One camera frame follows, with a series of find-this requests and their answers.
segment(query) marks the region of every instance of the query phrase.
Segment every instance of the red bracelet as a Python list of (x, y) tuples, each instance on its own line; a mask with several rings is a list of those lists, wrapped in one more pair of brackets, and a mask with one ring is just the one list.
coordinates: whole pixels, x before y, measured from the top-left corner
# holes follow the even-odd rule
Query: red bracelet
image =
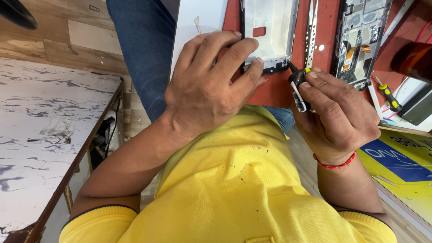
[(351, 155), (351, 157), (343, 164), (338, 165), (338, 166), (334, 166), (334, 165), (325, 165), (325, 164), (321, 164), (321, 162), (318, 160), (317, 156), (314, 154), (313, 157), (314, 159), (318, 162), (318, 165), (326, 168), (326, 169), (335, 169), (335, 168), (341, 168), (344, 167), (345, 165), (349, 165), (349, 163), (351, 163), (351, 161), (354, 159), (354, 157), (356, 156), (357, 150), (354, 151), (353, 155)]

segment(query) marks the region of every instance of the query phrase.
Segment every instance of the yellow polo shirt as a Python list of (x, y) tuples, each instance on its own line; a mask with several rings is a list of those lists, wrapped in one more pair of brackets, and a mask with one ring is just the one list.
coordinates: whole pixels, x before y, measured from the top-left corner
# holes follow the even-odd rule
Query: yellow polo shirt
[(61, 243), (396, 242), (381, 220), (336, 212), (300, 184), (286, 137), (262, 106), (177, 151), (142, 212), (107, 205), (70, 220)]

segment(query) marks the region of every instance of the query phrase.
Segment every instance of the jeans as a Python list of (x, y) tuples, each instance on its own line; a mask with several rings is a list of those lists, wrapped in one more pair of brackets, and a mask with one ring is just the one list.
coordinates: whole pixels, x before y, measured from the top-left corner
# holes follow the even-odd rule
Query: jeans
[[(154, 122), (166, 108), (175, 20), (160, 0), (107, 0), (133, 85)], [(290, 109), (264, 106), (288, 134), (294, 125)]]

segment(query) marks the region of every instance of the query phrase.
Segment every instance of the hand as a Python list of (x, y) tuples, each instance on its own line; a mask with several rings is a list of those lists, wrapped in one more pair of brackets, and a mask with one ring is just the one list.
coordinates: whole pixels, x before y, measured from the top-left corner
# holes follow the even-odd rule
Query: hand
[[(230, 47), (215, 64), (219, 51)], [(253, 38), (241, 39), (239, 32), (201, 34), (183, 47), (165, 91), (168, 117), (174, 131), (195, 138), (229, 120), (251, 98), (261, 77), (263, 60), (255, 59), (234, 83), (231, 77), (258, 48)]]
[(299, 87), (316, 113), (300, 113), (291, 102), (295, 122), (322, 164), (345, 163), (356, 149), (377, 139), (380, 118), (351, 85), (314, 67)]

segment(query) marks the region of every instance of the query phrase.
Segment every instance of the man's right hand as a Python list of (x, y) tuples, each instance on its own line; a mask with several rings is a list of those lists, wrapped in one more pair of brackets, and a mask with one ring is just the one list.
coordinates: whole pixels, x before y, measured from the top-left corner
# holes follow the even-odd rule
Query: man's right hand
[(377, 139), (380, 118), (351, 85), (315, 67), (299, 88), (316, 113), (300, 113), (291, 102), (295, 122), (321, 163), (341, 165), (362, 145)]

